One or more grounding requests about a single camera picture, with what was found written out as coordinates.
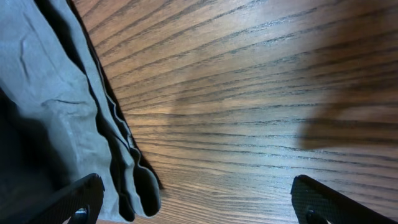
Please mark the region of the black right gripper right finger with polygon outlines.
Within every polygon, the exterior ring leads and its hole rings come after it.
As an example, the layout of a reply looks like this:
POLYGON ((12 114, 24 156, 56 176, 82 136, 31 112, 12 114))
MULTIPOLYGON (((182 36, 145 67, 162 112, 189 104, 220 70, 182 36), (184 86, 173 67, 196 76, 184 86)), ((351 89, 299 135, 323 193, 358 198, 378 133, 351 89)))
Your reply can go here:
POLYGON ((294 178, 290 194, 300 224, 397 224, 307 175, 294 178))

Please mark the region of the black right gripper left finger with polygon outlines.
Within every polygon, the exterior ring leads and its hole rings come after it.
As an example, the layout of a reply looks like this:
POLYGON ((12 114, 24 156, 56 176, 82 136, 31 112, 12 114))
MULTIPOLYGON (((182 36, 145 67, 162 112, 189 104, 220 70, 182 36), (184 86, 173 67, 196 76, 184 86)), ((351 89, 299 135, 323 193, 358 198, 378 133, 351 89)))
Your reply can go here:
POLYGON ((92 173, 48 199, 1 220, 3 224, 95 224, 103 204, 104 185, 92 173))

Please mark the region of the grey shorts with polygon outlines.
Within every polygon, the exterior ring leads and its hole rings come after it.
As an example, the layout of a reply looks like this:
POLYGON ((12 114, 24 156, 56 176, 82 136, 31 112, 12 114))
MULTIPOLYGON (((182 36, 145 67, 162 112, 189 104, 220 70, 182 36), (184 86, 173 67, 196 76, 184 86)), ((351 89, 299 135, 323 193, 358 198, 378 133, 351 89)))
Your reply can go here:
POLYGON ((1 2, 1 218, 89 175, 99 218, 133 222, 161 208, 144 160, 70 1, 1 2))

